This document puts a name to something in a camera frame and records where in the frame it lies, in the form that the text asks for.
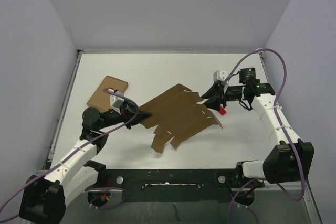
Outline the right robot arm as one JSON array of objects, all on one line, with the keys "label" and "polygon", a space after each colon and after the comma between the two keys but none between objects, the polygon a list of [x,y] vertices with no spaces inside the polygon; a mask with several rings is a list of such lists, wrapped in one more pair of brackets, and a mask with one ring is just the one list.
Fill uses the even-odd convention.
[{"label": "right robot arm", "polygon": [[233,174],[234,182],[244,187],[253,178],[271,184],[306,180],[314,155],[312,144],[294,131],[277,103],[274,89],[256,78],[255,68],[243,68],[238,74],[239,85],[230,86],[227,72],[214,72],[213,85],[202,95],[204,105],[218,111],[228,102],[237,101],[254,110],[275,147],[264,161],[242,162],[242,168]]}]

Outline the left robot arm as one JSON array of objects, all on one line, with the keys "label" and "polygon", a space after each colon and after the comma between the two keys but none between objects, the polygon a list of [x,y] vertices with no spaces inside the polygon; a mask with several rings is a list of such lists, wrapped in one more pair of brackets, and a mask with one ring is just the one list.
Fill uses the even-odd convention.
[{"label": "left robot arm", "polygon": [[123,102],[119,111],[85,109],[82,132],[71,151],[46,175],[33,175],[27,180],[19,217],[33,223],[60,223],[72,200],[87,187],[100,188],[107,181],[105,166],[92,161],[109,136],[101,129],[117,124],[130,129],[151,116],[128,102]]}]

